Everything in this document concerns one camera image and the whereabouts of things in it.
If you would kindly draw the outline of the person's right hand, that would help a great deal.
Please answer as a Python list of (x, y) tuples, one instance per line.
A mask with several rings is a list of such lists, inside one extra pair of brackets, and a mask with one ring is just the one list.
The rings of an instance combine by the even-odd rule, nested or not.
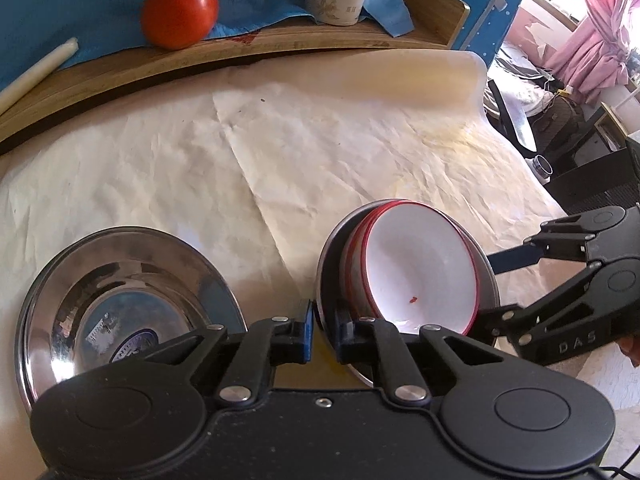
[(640, 366), (640, 336), (625, 336), (616, 341), (620, 352), (623, 353), (634, 367)]

